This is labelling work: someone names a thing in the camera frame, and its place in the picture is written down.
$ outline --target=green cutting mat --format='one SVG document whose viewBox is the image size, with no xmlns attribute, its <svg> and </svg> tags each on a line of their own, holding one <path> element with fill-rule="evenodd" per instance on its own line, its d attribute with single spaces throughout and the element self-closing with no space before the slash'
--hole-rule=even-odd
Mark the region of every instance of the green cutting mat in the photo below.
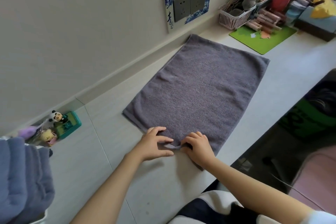
<svg viewBox="0 0 336 224">
<path fill-rule="evenodd" d="M 261 38 L 260 31 L 256 32 L 249 27 L 242 26 L 236 31 L 232 32 L 230 36 L 237 39 L 239 42 L 242 42 L 256 52 L 265 54 L 280 44 L 282 41 L 289 38 L 295 32 L 296 29 L 284 26 L 282 30 L 272 33 L 271 38 Z"/>
</svg>

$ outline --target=red cup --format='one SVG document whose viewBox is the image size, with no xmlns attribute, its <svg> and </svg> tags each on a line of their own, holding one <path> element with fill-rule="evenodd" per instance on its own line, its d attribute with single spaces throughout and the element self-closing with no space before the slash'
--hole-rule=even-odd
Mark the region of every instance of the red cup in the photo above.
<svg viewBox="0 0 336 224">
<path fill-rule="evenodd" d="M 282 12 L 288 5 L 290 0 L 272 0 L 272 9 L 278 12 Z"/>
</svg>

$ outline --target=cable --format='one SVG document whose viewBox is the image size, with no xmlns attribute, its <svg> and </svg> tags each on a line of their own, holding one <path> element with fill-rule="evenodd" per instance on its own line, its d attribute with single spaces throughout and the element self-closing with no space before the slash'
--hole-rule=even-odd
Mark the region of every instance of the cable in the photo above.
<svg viewBox="0 0 336 224">
<path fill-rule="evenodd" d="M 301 196 L 305 197 L 307 200 L 309 200 L 310 202 L 312 202 L 314 205 L 317 205 L 319 208 L 321 208 L 323 211 L 324 210 L 321 206 L 319 206 L 317 203 L 315 203 L 313 200 L 311 200 L 309 197 L 305 196 L 304 194 L 302 194 L 301 192 L 299 192 L 296 188 L 292 187 L 291 185 L 285 183 L 284 181 L 280 180 L 278 177 L 276 177 L 275 175 L 273 175 L 272 173 L 270 173 L 275 179 L 279 180 L 280 182 L 282 182 L 283 184 L 286 184 L 288 187 L 294 189 L 297 193 L 299 193 Z"/>
</svg>

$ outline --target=left hand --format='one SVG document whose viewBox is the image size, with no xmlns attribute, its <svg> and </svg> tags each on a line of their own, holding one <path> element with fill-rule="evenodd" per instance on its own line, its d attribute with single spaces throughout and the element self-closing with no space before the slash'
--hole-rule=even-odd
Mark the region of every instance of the left hand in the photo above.
<svg viewBox="0 0 336 224">
<path fill-rule="evenodd" d="M 134 155 L 141 162 L 145 160 L 152 160 L 160 157 L 173 156 L 174 153 L 171 150 L 159 150 L 159 142 L 171 143 L 173 139 L 166 136 L 157 136 L 159 131 L 166 130 L 166 127 L 155 127 L 148 129 L 147 133 L 142 136 L 140 142 L 130 151 L 131 155 Z"/>
</svg>

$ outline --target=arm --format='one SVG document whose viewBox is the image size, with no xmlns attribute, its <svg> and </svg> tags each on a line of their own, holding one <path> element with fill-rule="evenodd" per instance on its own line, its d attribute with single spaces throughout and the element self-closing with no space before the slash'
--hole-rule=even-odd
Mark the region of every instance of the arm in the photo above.
<svg viewBox="0 0 336 224">
<path fill-rule="evenodd" d="M 172 142 L 173 139 L 157 136 L 165 127 L 150 128 L 140 142 L 125 155 L 116 170 L 99 187 L 93 196 L 77 213 L 71 224 L 115 223 L 126 192 L 139 165 L 145 160 L 173 156 L 170 150 L 159 150 L 158 142 Z"/>
<path fill-rule="evenodd" d="M 190 143 L 192 150 L 183 147 L 182 151 L 215 176 L 244 207 L 288 224 L 301 223 L 313 211 L 300 201 L 221 162 L 202 133 L 190 133 L 181 142 L 184 143 Z"/>
</svg>

